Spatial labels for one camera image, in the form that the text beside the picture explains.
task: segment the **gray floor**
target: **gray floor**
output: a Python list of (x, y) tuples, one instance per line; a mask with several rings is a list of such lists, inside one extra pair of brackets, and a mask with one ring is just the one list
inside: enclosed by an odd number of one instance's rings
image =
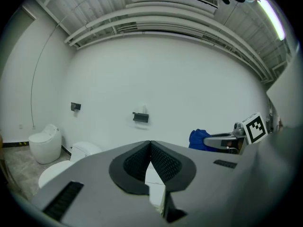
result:
[(3, 148), (4, 159), (24, 197), (31, 200), (38, 192), (41, 173), (53, 164), (69, 160), (70, 156), (61, 150), (60, 157), (52, 163), (41, 165), (35, 161), (29, 146)]

